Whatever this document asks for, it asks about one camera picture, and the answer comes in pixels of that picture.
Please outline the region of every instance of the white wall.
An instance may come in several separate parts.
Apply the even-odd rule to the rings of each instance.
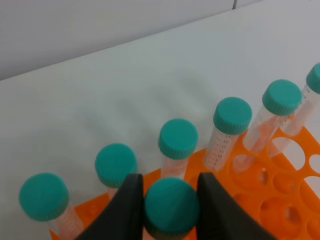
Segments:
[[[236,8],[238,9],[261,1],[262,0],[237,0]]]
[[[234,0],[1,0],[0,80],[232,9]]]

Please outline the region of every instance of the rack hole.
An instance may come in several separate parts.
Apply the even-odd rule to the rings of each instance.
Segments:
[[[296,190],[295,179],[288,174],[278,173],[275,175],[273,185],[275,189],[283,194],[292,195]]]
[[[316,173],[320,174],[320,155],[311,156],[310,165]]]
[[[306,177],[300,185],[300,196],[306,206],[320,214],[320,177]]]
[[[272,197],[260,208],[262,225],[272,234],[281,238],[296,237],[302,228],[298,209],[288,200]]]
[[[269,173],[265,164],[251,155],[238,155],[230,166],[235,184],[246,190],[259,190],[268,183]]]
[[[252,155],[238,155],[233,159],[233,170],[238,174],[243,173],[251,168],[256,159],[257,158]]]
[[[277,137],[269,146],[269,157],[281,168],[297,171],[303,168],[306,162],[304,150],[295,141],[286,137]]]

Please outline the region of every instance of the white surface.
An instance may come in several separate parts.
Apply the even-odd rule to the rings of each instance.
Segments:
[[[260,2],[262,0],[238,0],[237,2],[237,5],[236,5],[236,8],[242,8],[242,7],[245,7],[247,5],[250,5],[250,4],[254,4],[254,3],[257,3],[257,2]]]
[[[204,147],[222,98],[243,98],[256,115],[272,81],[302,88],[320,62],[319,12],[320,1],[265,0],[1,81],[1,236],[49,239],[19,207],[33,174],[58,173],[78,203],[106,192],[94,169],[105,145],[130,145],[145,174],[161,167],[166,121],[194,122]],[[307,123],[318,141],[319,119]]]
[[[234,0],[1,0],[0,80],[232,9]]]

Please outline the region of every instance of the clear plastic tube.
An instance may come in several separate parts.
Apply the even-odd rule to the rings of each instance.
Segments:
[[[200,202],[187,182],[166,177],[148,189],[143,210],[144,240],[183,240],[198,222]]]
[[[84,224],[71,204],[61,216],[49,221],[48,225],[60,240],[75,240],[84,231]]]
[[[204,166],[209,170],[220,171],[234,149],[239,135],[228,135],[213,129],[209,146],[204,157]]]
[[[118,192],[118,188],[107,187],[109,200],[111,201]]]
[[[320,103],[320,94],[310,89],[308,84],[304,86],[302,95],[302,103],[295,111],[294,115],[283,121],[280,126],[281,130],[290,136],[296,136],[300,133],[303,126],[306,124],[306,121]],[[288,138],[281,138],[277,140],[276,148],[273,147],[270,149],[269,156],[272,158],[282,153],[290,142],[291,140]]]
[[[287,116],[277,116],[269,112],[265,106],[259,110],[251,128],[243,139],[243,145],[252,153],[260,153],[275,134],[280,124]],[[255,161],[254,156],[237,157],[234,162],[234,170],[238,173],[246,171]]]
[[[189,158],[174,160],[165,156],[161,178],[175,177],[183,180],[187,171],[188,162]]]

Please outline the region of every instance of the tube cap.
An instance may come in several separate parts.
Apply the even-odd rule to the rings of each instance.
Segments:
[[[217,129],[228,135],[243,134],[252,119],[250,105],[237,97],[227,97],[216,107],[213,122]]]
[[[320,94],[320,63],[316,64],[308,76],[306,77],[306,84],[309,88],[317,94]]]
[[[265,91],[262,102],[272,114],[285,117],[290,116],[302,101],[300,88],[288,80],[277,80],[270,84]]]
[[[119,189],[129,174],[137,173],[138,164],[135,153],[128,146],[116,143],[99,152],[95,169],[104,185]]]
[[[145,227],[156,239],[183,237],[197,224],[200,203],[197,193],[188,183],[168,177],[149,188],[144,213]]]
[[[166,157],[183,160],[194,153],[197,143],[196,127],[187,120],[173,119],[162,127],[158,145]]]
[[[20,205],[33,220],[48,222],[60,217],[68,207],[69,193],[64,181],[52,173],[29,178],[20,190]]]

